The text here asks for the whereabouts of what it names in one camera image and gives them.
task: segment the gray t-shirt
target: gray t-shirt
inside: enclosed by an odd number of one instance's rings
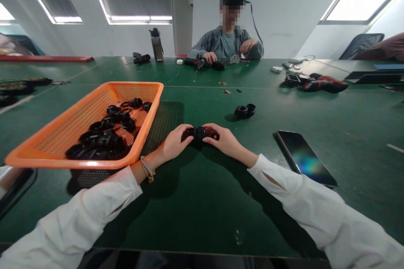
[[[222,33],[222,36],[220,37],[220,47],[215,51],[218,59],[230,59],[234,56],[236,53],[236,47],[234,46],[235,39],[234,32],[231,34],[226,34],[225,32]]]

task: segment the red strip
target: red strip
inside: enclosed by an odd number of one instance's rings
[[[53,56],[0,56],[0,62],[68,62],[86,63],[94,60],[93,57],[53,57]]]

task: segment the gray jacket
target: gray jacket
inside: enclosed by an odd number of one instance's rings
[[[220,47],[220,37],[222,36],[222,28],[218,26],[216,29],[207,32],[199,39],[198,43],[190,49],[188,52],[188,58],[192,59],[201,59],[203,54],[209,52],[215,52]],[[241,45],[244,41],[251,39],[250,35],[247,33],[245,29],[235,29],[234,30],[235,40],[234,47],[236,51],[240,49]],[[244,54],[244,57],[250,60],[259,60],[264,54],[264,47],[261,42],[258,41],[258,44],[251,48],[249,52]]]

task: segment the hand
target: hand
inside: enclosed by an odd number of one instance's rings
[[[203,139],[204,142],[215,146],[225,155],[242,162],[248,168],[255,165],[258,160],[258,155],[244,148],[229,129],[220,127],[214,123],[208,123],[202,127],[206,127],[208,133],[216,132],[219,135],[219,140],[215,140],[212,137],[205,137]]]
[[[164,142],[161,143],[159,148],[154,153],[154,156],[156,158],[160,158],[163,163],[179,156],[185,147],[187,147],[187,145],[194,139],[193,136],[189,136],[183,142],[181,142],[181,137],[184,131],[192,127],[193,126],[189,124],[181,124],[175,128],[168,134]]]
[[[251,50],[251,48],[253,46],[256,46],[257,44],[258,44],[257,39],[250,39],[250,40],[244,41],[244,43],[240,47],[240,52],[242,54],[245,54],[245,53],[249,52]]]
[[[213,52],[210,53],[204,53],[203,57],[206,59],[206,61],[212,65],[213,62],[218,60],[218,57],[216,57],[216,54]]]

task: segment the person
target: person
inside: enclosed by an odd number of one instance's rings
[[[182,124],[175,128],[144,158],[144,164],[154,171],[177,157],[193,140],[191,136],[181,141],[184,131],[191,127]],[[256,155],[229,129],[212,123],[203,127],[219,135],[218,140],[206,137],[203,141],[242,162],[325,251],[332,268],[404,268],[404,247],[379,224],[346,205],[336,192],[270,162],[262,154]],[[142,194],[139,184],[146,175],[150,174],[138,161],[91,189],[81,190],[6,250],[0,268],[77,268],[105,225]]]
[[[404,32],[376,43],[356,55],[352,60],[404,63]]]
[[[209,64],[218,59],[230,59],[236,53],[244,54],[250,60],[261,59],[264,52],[261,42],[252,39],[245,29],[236,28],[237,18],[244,5],[245,0],[221,0],[222,25],[204,34],[190,49],[188,57],[205,58]]]

